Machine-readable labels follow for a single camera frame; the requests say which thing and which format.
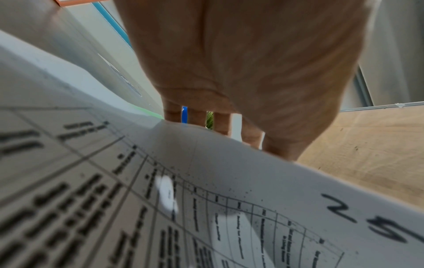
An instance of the wooden table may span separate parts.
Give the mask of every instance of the wooden table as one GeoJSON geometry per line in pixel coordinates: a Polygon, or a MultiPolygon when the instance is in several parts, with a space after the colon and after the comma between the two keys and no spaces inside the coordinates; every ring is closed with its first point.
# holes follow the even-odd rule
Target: wooden table
{"type": "Polygon", "coordinates": [[[299,162],[424,209],[424,102],[340,112],[299,162]]]}

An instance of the paper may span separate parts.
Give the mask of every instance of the paper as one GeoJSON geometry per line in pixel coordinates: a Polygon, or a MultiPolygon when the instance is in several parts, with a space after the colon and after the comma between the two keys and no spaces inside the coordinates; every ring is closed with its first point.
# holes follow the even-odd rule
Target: paper
{"type": "Polygon", "coordinates": [[[421,212],[0,42],[0,267],[422,267],[421,212]]]}

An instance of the table grid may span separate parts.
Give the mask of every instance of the table grid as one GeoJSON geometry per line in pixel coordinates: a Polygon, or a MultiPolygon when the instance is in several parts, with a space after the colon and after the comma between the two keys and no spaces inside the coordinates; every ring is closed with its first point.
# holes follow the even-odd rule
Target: table grid
{"type": "MultiPolygon", "coordinates": [[[[135,122],[132,122],[131,124],[128,124],[127,126],[125,126],[125,128],[118,128],[116,126],[114,126],[114,123],[110,123],[109,120],[106,119],[105,121],[105,116],[100,115],[98,113],[98,111],[96,111],[96,109],[93,109],[91,107],[79,107],[79,108],[72,108],[72,107],[64,107],[64,108],[59,108],[59,107],[46,107],[46,108],[40,108],[40,107],[16,107],[16,108],[11,108],[11,107],[0,107],[0,113],[1,112],[10,112],[12,114],[14,114],[15,116],[17,116],[18,118],[20,118],[21,120],[23,120],[24,122],[26,122],[28,125],[30,125],[31,127],[33,127],[34,129],[38,130],[40,133],[42,133],[43,135],[49,137],[50,139],[54,140],[56,142],[56,145],[60,145],[62,146],[65,150],[67,150],[70,154],[74,154],[78,157],[78,159],[76,161],[73,161],[71,164],[66,165],[65,167],[62,167],[58,170],[55,170],[54,172],[48,174],[47,176],[44,176],[38,180],[36,180],[34,183],[29,184],[28,186],[20,189],[19,191],[17,191],[15,194],[12,194],[10,196],[7,196],[6,198],[2,198],[0,199],[0,209],[3,207],[6,207],[8,205],[10,205],[12,202],[19,200],[21,197],[23,197],[24,195],[29,194],[32,191],[35,191],[36,189],[40,188],[41,186],[43,186],[44,184],[50,183],[51,181],[53,181],[55,178],[58,178],[59,176],[61,176],[63,173],[68,172],[69,170],[74,170],[76,169],[78,166],[80,166],[82,163],[88,163],[90,164],[92,167],[94,167],[95,169],[98,169],[99,171],[103,172],[104,174],[106,174],[108,177],[112,178],[114,181],[116,181],[117,183],[121,183],[123,185],[123,188],[125,188],[125,193],[123,194],[123,196],[121,197],[121,199],[119,200],[119,203],[117,205],[117,207],[115,208],[115,210],[113,211],[112,215],[110,216],[110,218],[106,219],[107,224],[106,226],[102,229],[102,233],[100,234],[100,236],[97,238],[96,242],[95,242],[95,246],[92,247],[90,249],[90,254],[88,255],[88,257],[86,258],[86,260],[84,261],[84,265],[82,267],[90,267],[93,264],[93,260],[95,259],[99,247],[103,242],[103,239],[105,238],[105,236],[107,235],[109,229],[111,228],[111,226],[113,225],[121,207],[124,205],[124,203],[126,202],[128,195],[131,193],[132,195],[136,196],[137,198],[139,198],[141,201],[143,201],[143,203],[148,206],[150,209],[153,210],[153,216],[151,218],[151,225],[152,228],[150,230],[150,234],[148,237],[148,249],[149,252],[146,255],[146,259],[145,259],[145,267],[154,267],[155,265],[151,262],[151,258],[153,257],[152,254],[150,254],[150,251],[152,250],[152,244],[153,241],[155,240],[155,226],[156,226],[156,219],[158,216],[160,216],[161,218],[165,218],[167,221],[170,222],[170,224],[175,225],[176,227],[180,228],[181,230],[183,230],[184,233],[184,251],[185,251],[185,263],[188,265],[190,262],[193,262],[193,260],[190,259],[189,257],[189,244],[191,241],[189,241],[189,237],[193,238],[193,241],[196,245],[196,241],[198,241],[200,244],[202,244],[205,248],[208,248],[210,251],[214,252],[215,255],[218,254],[221,258],[225,258],[228,259],[231,263],[232,266],[234,267],[243,267],[243,268],[266,268],[265,267],[265,256],[268,253],[270,258],[272,258],[272,262],[275,264],[276,263],[276,233],[277,233],[277,229],[278,227],[281,228],[286,228],[288,229],[288,231],[290,232],[290,234],[288,235],[289,238],[287,238],[287,245],[288,245],[288,249],[290,248],[289,245],[292,245],[292,236],[297,236],[297,235],[301,235],[302,238],[302,244],[300,245],[300,252],[299,252],[299,261],[296,265],[292,264],[289,265],[287,263],[281,263],[279,264],[277,267],[281,267],[281,268],[301,268],[301,267],[305,267],[305,266],[301,266],[301,260],[302,260],[302,253],[303,253],[303,249],[304,249],[304,241],[305,239],[310,240],[310,243],[314,242],[316,243],[316,245],[318,245],[320,248],[323,248],[324,250],[328,251],[331,254],[334,254],[337,256],[337,261],[334,265],[334,268],[337,268],[338,264],[340,263],[344,252],[340,249],[338,249],[336,246],[332,245],[331,243],[329,243],[328,241],[325,241],[324,239],[320,238],[317,234],[311,232],[310,230],[306,229],[305,227],[303,227],[302,225],[298,224],[295,221],[290,220],[289,218],[285,217],[284,215],[281,215],[279,213],[277,213],[276,211],[271,211],[267,208],[264,208],[260,205],[257,204],[253,204],[250,202],[246,202],[243,200],[238,200],[235,198],[231,198],[228,196],[223,196],[217,193],[213,193],[210,192],[206,189],[203,189],[201,187],[198,187],[192,183],[190,183],[189,181],[187,181],[186,179],[182,178],[179,174],[176,174],[174,171],[166,168],[165,166],[163,166],[160,161],[158,161],[157,159],[154,159],[153,157],[151,157],[147,152],[145,152],[142,149],[142,146],[140,146],[139,144],[131,141],[128,137],[126,137],[124,135],[124,131],[128,130],[129,128],[131,128],[132,126],[135,125],[135,122]],[[22,111],[28,111],[30,110],[33,113],[37,113],[38,111],[43,111],[43,112],[49,112],[51,111],[52,113],[55,113],[59,110],[62,111],[66,111],[67,113],[72,113],[73,111],[78,111],[78,112],[85,112],[87,114],[89,114],[90,116],[92,116],[93,118],[95,118],[98,122],[107,122],[106,125],[106,130],[108,129],[108,134],[104,134],[104,137],[100,137],[99,140],[95,140],[95,141],[90,141],[89,143],[87,143],[84,146],[84,150],[87,150],[88,148],[91,148],[95,145],[99,145],[99,143],[104,143],[107,140],[107,144],[103,145],[100,148],[97,148],[94,151],[91,152],[84,152],[81,151],[80,149],[76,148],[76,145],[70,145],[67,142],[61,142],[58,138],[57,135],[55,133],[53,133],[50,129],[46,129],[45,127],[43,127],[42,125],[40,125],[39,123],[35,122],[34,119],[31,119],[28,115],[25,115],[22,113],[22,111]],[[137,168],[136,172],[134,173],[131,181],[129,182],[128,185],[126,185],[126,182],[123,181],[123,179],[118,176],[117,174],[114,174],[109,167],[105,167],[102,166],[101,164],[99,164],[98,162],[96,162],[95,158],[99,155],[101,155],[102,153],[104,153],[105,151],[107,152],[108,150],[111,150],[114,146],[125,146],[128,149],[132,150],[134,152],[134,155],[136,155],[138,158],[142,159],[141,160],[141,164],[139,164],[139,167],[137,168]],[[170,218],[169,215],[167,215],[166,213],[164,213],[163,211],[161,211],[161,209],[159,208],[159,199],[160,199],[160,193],[159,191],[161,190],[161,186],[159,185],[158,188],[155,190],[158,193],[156,193],[156,200],[154,204],[151,204],[150,201],[148,200],[148,198],[146,198],[145,196],[143,196],[142,194],[140,194],[139,192],[137,192],[133,186],[135,185],[135,183],[138,180],[141,180],[142,177],[139,177],[139,175],[141,174],[142,170],[144,167],[150,165],[150,161],[157,163],[160,167],[161,167],[161,177],[163,177],[163,175],[165,173],[167,174],[171,174],[172,177],[172,181],[174,183],[174,187],[179,186],[182,188],[182,193],[181,193],[181,213],[180,215],[182,215],[182,224],[178,223],[177,220],[175,218],[170,218]],[[201,208],[199,208],[199,211],[197,211],[196,208],[191,208],[191,209],[187,209],[187,206],[189,204],[189,198],[193,196],[193,202],[195,204],[194,207],[196,207],[196,201],[198,201],[199,203],[197,205],[199,205],[201,202],[203,202],[205,204],[205,208],[204,211],[206,212],[202,212],[201,208]],[[231,206],[229,204],[229,201],[231,202],[231,204],[237,204],[236,207],[231,206]],[[225,228],[221,225],[221,228],[224,228],[224,232],[226,233],[226,235],[224,235],[224,237],[227,237],[227,246],[229,248],[229,250],[227,252],[222,252],[220,250],[217,250],[214,246],[213,246],[213,237],[212,237],[212,229],[211,229],[211,219],[209,218],[209,210],[214,209],[214,207],[221,207],[224,209],[225,213],[225,228]],[[242,209],[242,206],[251,206],[249,211],[245,211],[242,209]],[[262,210],[262,214],[260,213],[255,213],[255,208],[262,210]],[[233,247],[232,242],[231,242],[231,238],[230,238],[230,234],[233,234],[233,230],[229,230],[229,225],[233,224],[232,219],[229,219],[230,213],[231,211],[233,211],[233,214],[237,216],[238,222],[237,222],[237,230],[238,230],[238,243],[239,246],[237,247],[233,247]],[[208,233],[208,237],[206,239],[200,237],[200,235],[198,234],[199,232],[196,232],[195,230],[190,230],[189,228],[189,224],[188,221],[188,214],[187,213],[194,213],[194,219],[196,220],[195,224],[197,227],[197,217],[200,217],[202,215],[202,213],[204,213],[205,216],[205,220],[206,220],[206,229],[203,230],[204,232],[208,233]],[[271,213],[271,215],[275,215],[275,217],[269,217],[268,215],[266,215],[266,213],[268,213],[268,215],[271,213]],[[240,242],[240,239],[242,238],[241,236],[241,230],[239,229],[240,227],[240,222],[239,220],[241,219],[241,216],[249,216],[250,217],[250,248],[252,251],[252,256],[251,259],[253,260],[253,266],[248,266],[243,264],[242,262],[244,262],[244,258],[243,258],[243,254],[242,254],[242,245],[240,242]],[[253,245],[253,239],[254,238],[258,238],[257,237],[258,231],[254,229],[254,218],[259,218],[261,219],[261,228],[260,228],[260,233],[261,233],[261,239],[260,239],[260,247],[261,247],[261,257],[262,257],[262,264],[261,263],[256,263],[256,261],[258,260],[257,258],[255,258],[255,253],[257,253],[257,251],[254,250],[254,245],[253,245]],[[272,243],[271,247],[272,247],[272,252],[266,252],[266,250],[264,250],[264,247],[269,246],[269,245],[265,245],[264,242],[264,237],[263,237],[263,233],[265,230],[264,227],[264,223],[265,222],[270,222],[273,223],[273,229],[271,231],[273,231],[273,239],[272,241],[267,241],[268,243],[272,243]],[[242,258],[239,260],[236,258],[236,252],[237,250],[235,250],[236,248],[239,249],[240,254],[242,254],[242,258]]],[[[82,134],[82,136],[87,137],[90,134],[87,132],[85,134],[82,134]]],[[[131,159],[127,159],[124,160],[124,162],[128,162],[129,164],[131,164],[131,159]]],[[[156,183],[158,180],[158,177],[153,178],[151,181],[153,181],[154,183],[156,183]]],[[[174,202],[177,203],[177,194],[174,190],[174,202]]],[[[218,225],[218,216],[216,216],[216,226],[219,227],[218,225]]],[[[283,238],[283,245],[286,243],[286,236],[284,236],[283,238]]],[[[283,258],[286,257],[287,260],[286,262],[289,262],[290,257],[291,256],[289,253],[282,253],[283,258]]],[[[313,262],[314,264],[311,266],[311,268],[315,268],[317,265],[317,261],[318,261],[318,256],[319,254],[321,254],[321,252],[319,250],[316,250],[315,253],[315,258],[316,260],[313,262]]],[[[219,265],[219,262],[216,260],[216,258],[214,257],[216,265],[219,265]]],[[[226,261],[224,261],[224,259],[222,259],[222,268],[229,268],[226,267],[226,265],[228,265],[228,263],[226,263],[226,261]]],[[[211,266],[213,267],[206,267],[203,266],[201,268],[214,268],[214,263],[212,261],[212,263],[210,263],[211,266]]]]}

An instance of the skin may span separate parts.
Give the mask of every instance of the skin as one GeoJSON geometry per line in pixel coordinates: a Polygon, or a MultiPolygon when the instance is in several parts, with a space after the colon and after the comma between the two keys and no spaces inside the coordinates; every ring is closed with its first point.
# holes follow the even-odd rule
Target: skin
{"type": "Polygon", "coordinates": [[[378,0],[119,0],[165,119],[295,161],[336,117],[378,0]]]}

